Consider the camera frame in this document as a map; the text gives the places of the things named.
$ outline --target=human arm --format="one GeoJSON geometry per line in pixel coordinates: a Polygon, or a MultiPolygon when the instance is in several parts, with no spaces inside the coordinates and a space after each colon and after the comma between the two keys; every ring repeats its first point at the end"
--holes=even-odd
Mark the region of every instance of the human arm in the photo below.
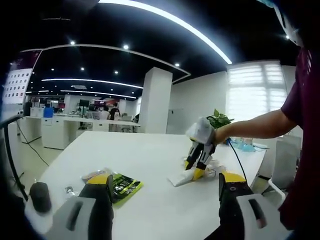
{"type": "Polygon", "coordinates": [[[279,109],[251,120],[238,121],[218,128],[215,144],[223,143],[229,137],[272,139],[286,134],[296,125],[279,109]]]}

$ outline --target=green snack bag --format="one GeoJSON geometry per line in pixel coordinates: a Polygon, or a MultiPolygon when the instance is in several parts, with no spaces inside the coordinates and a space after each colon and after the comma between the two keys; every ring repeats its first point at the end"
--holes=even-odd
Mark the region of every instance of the green snack bag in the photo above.
{"type": "Polygon", "coordinates": [[[113,175],[113,200],[115,206],[122,205],[131,198],[144,184],[128,176],[113,175]]]}

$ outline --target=led light strip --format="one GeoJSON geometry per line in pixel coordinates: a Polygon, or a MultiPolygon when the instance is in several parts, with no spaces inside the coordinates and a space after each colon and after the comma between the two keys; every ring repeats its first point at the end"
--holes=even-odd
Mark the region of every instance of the led light strip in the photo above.
{"type": "Polygon", "coordinates": [[[31,94],[31,93],[47,93],[49,90],[40,90],[40,91],[26,91],[26,94],[31,94]]]}
{"type": "Polygon", "coordinates": [[[200,31],[198,31],[197,29],[195,29],[193,26],[186,23],[182,19],[180,19],[180,18],[178,18],[178,17],[176,17],[176,16],[174,16],[164,10],[161,10],[161,9],[156,8],[154,6],[150,6],[148,4],[144,4],[141,2],[137,2],[137,1],[131,1],[131,0],[100,0],[99,3],[100,4],[119,4],[119,5],[131,6],[131,7],[135,7],[135,8],[139,8],[139,9],[143,9],[143,10],[152,12],[152,13],[160,15],[166,19],[169,19],[169,20],[175,22],[176,24],[179,24],[180,26],[184,27],[185,29],[187,29],[188,31],[190,31],[191,33],[196,35],[198,38],[200,38],[202,41],[204,41],[206,44],[208,44],[213,50],[216,51],[217,54],[220,55],[220,57],[222,57],[225,60],[225,62],[227,64],[232,64],[231,60],[224,54],[224,52],[221,51],[221,49],[219,47],[217,47],[217,45],[215,45],[209,38],[207,38],[200,31]]]}
{"type": "Polygon", "coordinates": [[[102,81],[102,80],[93,80],[93,79],[77,79],[77,78],[51,78],[51,79],[42,79],[42,82],[48,82],[48,81],[85,81],[85,82],[97,82],[97,83],[104,83],[104,84],[116,84],[116,85],[122,85],[137,89],[144,89],[142,86],[135,86],[130,84],[125,84],[121,82],[115,82],[115,81],[102,81]]]}
{"type": "Polygon", "coordinates": [[[135,96],[126,96],[126,95],[119,95],[113,93],[104,93],[104,92],[96,92],[96,91],[74,91],[74,90],[60,90],[60,92],[70,92],[70,93],[84,93],[84,94],[102,94],[102,95],[111,95],[117,97],[124,97],[130,99],[137,99],[135,96]]]}

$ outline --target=blue bin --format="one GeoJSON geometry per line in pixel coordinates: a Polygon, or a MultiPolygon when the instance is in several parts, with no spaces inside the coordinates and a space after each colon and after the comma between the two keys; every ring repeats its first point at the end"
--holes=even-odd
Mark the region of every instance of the blue bin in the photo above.
{"type": "Polygon", "coordinates": [[[52,118],[54,116],[54,108],[53,107],[45,107],[43,111],[44,118],[52,118]]]}

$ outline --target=metal stand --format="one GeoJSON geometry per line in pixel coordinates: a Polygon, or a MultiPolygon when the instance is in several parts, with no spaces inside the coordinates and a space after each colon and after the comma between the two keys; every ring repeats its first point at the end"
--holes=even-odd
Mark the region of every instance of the metal stand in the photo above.
{"type": "Polygon", "coordinates": [[[25,192],[25,188],[23,186],[23,184],[20,182],[20,178],[18,176],[15,164],[14,164],[14,160],[12,158],[12,154],[11,154],[11,148],[10,148],[10,141],[9,141],[9,131],[8,131],[8,125],[21,119],[23,117],[23,115],[19,114],[19,115],[15,115],[10,117],[9,119],[3,121],[0,123],[0,129],[3,129],[4,131],[4,143],[5,143],[5,150],[6,150],[6,154],[8,156],[8,161],[12,170],[12,174],[14,177],[14,180],[16,182],[16,185],[18,187],[18,189],[20,190],[20,192],[23,195],[23,198],[28,201],[28,195],[25,192]]]}

